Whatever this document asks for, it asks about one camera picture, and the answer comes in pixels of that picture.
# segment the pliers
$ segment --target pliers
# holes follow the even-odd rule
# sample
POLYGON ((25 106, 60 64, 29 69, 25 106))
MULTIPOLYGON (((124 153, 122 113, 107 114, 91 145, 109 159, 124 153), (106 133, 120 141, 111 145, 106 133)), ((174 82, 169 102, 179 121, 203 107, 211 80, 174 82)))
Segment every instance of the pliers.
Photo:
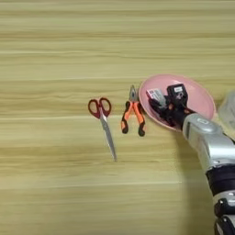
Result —
POLYGON ((126 103, 126 110, 123 114, 123 117, 121 119, 121 129, 122 133, 127 134, 129 132, 129 125, 128 125, 128 119, 129 114, 134 109, 134 112, 137 116, 137 120, 139 121, 139 135, 144 136, 145 135, 145 120, 143 115, 141 114, 141 104, 138 100, 138 94, 136 93, 135 86, 132 85, 129 90, 129 101, 126 103))

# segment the pink bowl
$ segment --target pink bowl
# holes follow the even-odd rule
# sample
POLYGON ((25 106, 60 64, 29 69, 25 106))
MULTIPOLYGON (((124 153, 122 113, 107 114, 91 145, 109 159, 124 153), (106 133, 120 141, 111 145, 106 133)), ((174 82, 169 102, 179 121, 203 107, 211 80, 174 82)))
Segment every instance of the pink bowl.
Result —
POLYGON ((201 114, 205 118, 212 119, 216 112, 216 106, 212 96, 208 91, 195 81, 185 78, 179 75, 172 74, 158 74, 142 83, 139 90, 140 102, 147 113, 147 115, 160 125, 168 128, 177 130, 176 128, 170 127, 164 120, 162 120, 158 114, 156 114, 149 105, 149 98, 147 97, 146 91, 149 89, 158 88, 167 95, 166 88, 171 84, 184 84, 188 93, 188 107, 195 110, 195 112, 201 114))

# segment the red-handled scissors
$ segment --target red-handled scissors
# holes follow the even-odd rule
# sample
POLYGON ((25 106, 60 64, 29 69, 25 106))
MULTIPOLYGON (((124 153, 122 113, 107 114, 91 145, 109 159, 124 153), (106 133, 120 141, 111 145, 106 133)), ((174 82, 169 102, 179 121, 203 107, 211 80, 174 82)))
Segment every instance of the red-handled scissors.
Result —
POLYGON ((117 161, 117 155, 114 147, 113 138, 110 132, 110 128, 107 124, 107 117, 109 116, 112 106, 107 98, 100 98, 99 100, 91 99, 88 103, 88 109, 90 113, 100 119, 102 127, 106 133, 107 144, 111 150, 114 161, 117 161))

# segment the pliers handle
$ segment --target pliers handle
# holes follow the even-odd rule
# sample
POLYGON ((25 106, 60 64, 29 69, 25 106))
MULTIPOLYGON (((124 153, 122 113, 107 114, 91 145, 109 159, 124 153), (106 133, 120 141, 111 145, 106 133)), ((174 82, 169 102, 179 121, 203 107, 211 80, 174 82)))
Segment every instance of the pliers handle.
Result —
POLYGON ((141 104, 139 101, 136 101, 136 102, 127 101, 126 109, 121 119, 122 133, 127 134, 129 132, 128 119, 129 119, 129 114, 132 108, 134 109, 134 112, 137 116, 137 120, 139 122, 139 135, 144 136, 145 135, 145 120, 141 113, 141 104))

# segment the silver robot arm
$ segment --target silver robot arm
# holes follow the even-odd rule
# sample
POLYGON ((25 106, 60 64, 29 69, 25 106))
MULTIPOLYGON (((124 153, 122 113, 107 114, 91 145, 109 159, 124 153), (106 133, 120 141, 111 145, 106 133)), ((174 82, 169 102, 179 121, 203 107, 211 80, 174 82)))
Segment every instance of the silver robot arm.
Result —
POLYGON ((183 84, 168 86, 167 94, 157 91, 150 106, 170 126, 178 126, 197 151, 213 195, 215 234, 235 235, 235 142, 221 126, 187 107, 183 84))
POLYGON ((216 235, 235 234, 235 143, 221 126, 197 113, 188 115, 183 134, 197 151, 213 195, 216 235))

